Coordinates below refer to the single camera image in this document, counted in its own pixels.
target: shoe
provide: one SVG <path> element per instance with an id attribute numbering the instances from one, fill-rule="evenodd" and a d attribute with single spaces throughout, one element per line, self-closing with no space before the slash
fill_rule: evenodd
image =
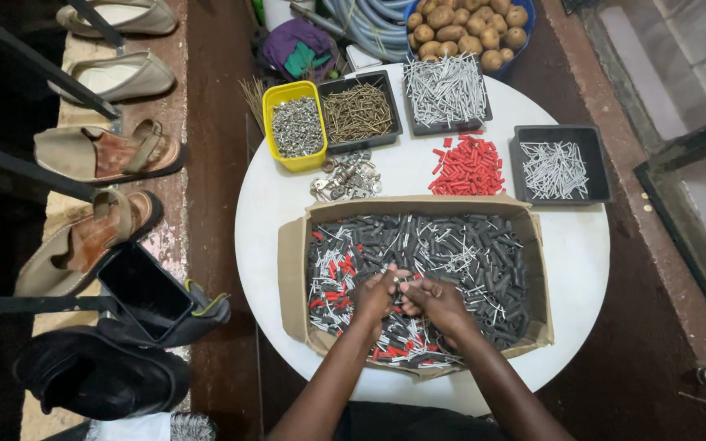
<path id="1" fill-rule="evenodd" d="M 125 34 L 164 35 L 176 28 L 176 16 L 162 0 L 91 0 L 89 3 L 113 29 Z M 59 9 L 56 21 L 75 35 L 102 37 L 70 5 Z"/>
<path id="2" fill-rule="evenodd" d="M 157 348 L 116 345 L 94 326 L 70 326 L 32 337 L 13 375 L 50 414 L 63 407 L 98 421 L 171 410 L 190 387 L 190 366 Z"/>
<path id="3" fill-rule="evenodd" d="M 114 245 L 141 238 L 162 216 L 162 203 L 145 190 L 124 196 L 108 188 L 97 193 L 93 207 L 93 215 L 63 226 L 42 243 L 20 269 L 15 296 L 79 294 L 112 256 Z"/>
<path id="4" fill-rule="evenodd" d="M 62 69 L 108 102 L 161 94 L 176 81 L 170 69 L 151 51 L 78 61 Z M 48 86 L 67 100 L 81 102 L 52 82 Z"/>
<path id="5" fill-rule="evenodd" d="M 164 176 L 181 169 L 186 148 L 146 119 L 128 139 L 95 127 L 74 125 L 34 135 L 34 158 L 44 169 L 91 185 Z"/>

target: cardboard box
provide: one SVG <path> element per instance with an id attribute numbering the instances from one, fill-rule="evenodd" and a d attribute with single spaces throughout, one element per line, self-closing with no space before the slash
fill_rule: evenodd
<path id="1" fill-rule="evenodd" d="M 499 196 L 402 196 L 389 198 L 365 198 L 335 203 L 316 203 L 307 208 L 307 213 L 279 229 L 277 256 L 279 276 L 279 299 L 282 307 L 282 326 L 289 336 L 306 343 L 315 352 L 326 355 L 337 340 L 316 327 L 309 320 L 307 302 L 307 248 L 311 239 L 312 225 L 336 221 L 358 214 L 406 214 L 456 215 L 462 213 L 497 215 L 511 221 L 512 229 L 524 245 L 523 258 L 527 266 L 527 311 L 530 325 L 527 334 L 516 345 L 502 353 L 509 359 L 521 356 L 537 347 L 552 345 L 552 314 L 549 311 L 549 292 L 541 242 L 541 226 L 537 214 L 530 213 L 530 204 L 519 202 L 505 195 Z M 386 363 L 368 363 L 387 366 Z M 407 369 L 422 378 L 447 375 L 464 367 L 437 369 Z"/>

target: green cloth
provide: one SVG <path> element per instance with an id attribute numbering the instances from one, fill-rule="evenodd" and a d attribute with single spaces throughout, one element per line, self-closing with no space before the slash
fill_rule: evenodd
<path id="1" fill-rule="evenodd" d="M 296 45 L 296 50 L 288 55 L 288 60 L 285 62 L 285 70 L 294 78 L 301 78 L 301 75 L 306 74 L 310 67 L 316 69 L 331 58 L 329 54 L 317 57 L 316 55 L 314 50 L 309 49 L 303 42 L 299 42 Z"/>

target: blue bowl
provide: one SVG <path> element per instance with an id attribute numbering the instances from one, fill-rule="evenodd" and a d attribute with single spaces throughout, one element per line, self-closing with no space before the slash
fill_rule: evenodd
<path id="1" fill-rule="evenodd" d="M 421 0 L 416 0 L 413 3 L 410 3 L 405 9 L 405 21 L 407 21 L 407 17 L 410 16 L 410 14 L 416 12 L 416 5 Z M 533 33 L 533 26 L 536 24 L 536 9 L 533 6 L 533 1 L 532 0 L 511 0 L 511 4 L 515 6 L 522 6 L 525 8 L 525 11 L 527 12 L 527 23 L 525 23 L 523 29 L 525 30 L 525 34 L 527 34 L 527 41 L 525 42 L 525 45 L 516 53 L 514 53 L 514 58 L 511 59 L 511 61 L 507 62 L 505 65 L 503 65 L 500 69 L 497 69 L 494 72 L 491 72 L 489 74 L 490 77 L 495 78 L 495 79 L 502 79 L 503 76 L 505 75 L 505 71 L 508 69 L 508 66 L 511 65 L 511 63 L 516 60 L 516 57 L 519 56 L 522 51 L 525 50 L 527 45 L 530 43 L 530 34 Z M 405 26 L 405 39 L 407 40 L 407 25 Z M 407 51 L 407 56 L 411 60 L 415 60 L 416 57 L 413 56 L 413 50 L 410 48 L 410 45 L 408 45 L 408 51 Z"/>

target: black plastic tray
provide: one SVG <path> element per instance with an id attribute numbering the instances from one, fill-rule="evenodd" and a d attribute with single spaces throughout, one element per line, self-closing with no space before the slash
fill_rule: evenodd
<path id="1" fill-rule="evenodd" d="M 476 66 L 478 66 L 478 74 L 484 77 L 484 93 L 486 94 L 486 76 L 484 76 L 484 70 L 481 68 L 481 63 L 479 58 L 476 56 Z M 419 124 L 416 122 L 416 118 L 413 116 L 413 103 L 407 96 L 407 85 L 405 81 L 402 80 L 405 90 L 405 108 L 407 109 L 408 121 L 410 122 L 410 129 L 413 131 L 413 135 L 424 136 L 424 135 L 438 135 L 438 134 L 456 134 L 457 132 L 471 132 L 473 130 L 481 129 L 483 125 L 477 119 L 472 121 L 452 121 L 451 126 L 444 122 L 438 122 L 436 124 L 430 124 L 426 127 L 424 124 Z M 486 96 L 486 116 L 484 121 L 489 121 L 492 119 L 492 106 L 489 103 L 489 95 Z"/>
<path id="2" fill-rule="evenodd" d="M 391 90 L 391 80 L 388 78 L 387 71 L 375 71 L 368 74 L 359 74 L 349 79 L 340 78 L 320 83 L 318 85 L 318 95 L 320 95 L 320 108 L 323 112 L 323 122 L 326 124 L 326 132 L 328 132 L 328 118 L 326 117 L 326 107 L 323 105 L 323 99 L 328 95 L 338 94 L 352 89 L 358 84 L 371 84 L 376 87 L 382 86 L 381 90 L 386 94 L 386 101 L 391 110 L 391 132 L 386 135 L 373 136 L 362 140 L 345 141 L 339 144 L 331 144 L 331 140 L 329 139 L 328 148 L 326 149 L 327 155 L 337 155 L 349 151 L 394 144 L 397 142 L 397 137 L 402 134 L 402 121 L 399 119 L 399 111 L 397 110 L 397 103 L 394 101 L 394 91 Z"/>
<path id="3" fill-rule="evenodd" d="M 582 198 L 574 192 L 573 199 L 538 199 L 525 185 L 525 170 L 522 165 L 527 161 L 519 143 L 523 142 L 574 142 L 579 145 L 579 153 L 584 161 L 588 176 L 588 198 Z M 603 165 L 603 143 L 601 133 L 595 125 L 517 125 L 514 127 L 514 139 L 508 145 L 511 153 L 511 168 L 514 174 L 514 192 L 516 199 L 533 205 L 593 205 L 610 203 L 613 200 L 609 186 L 609 174 Z"/>

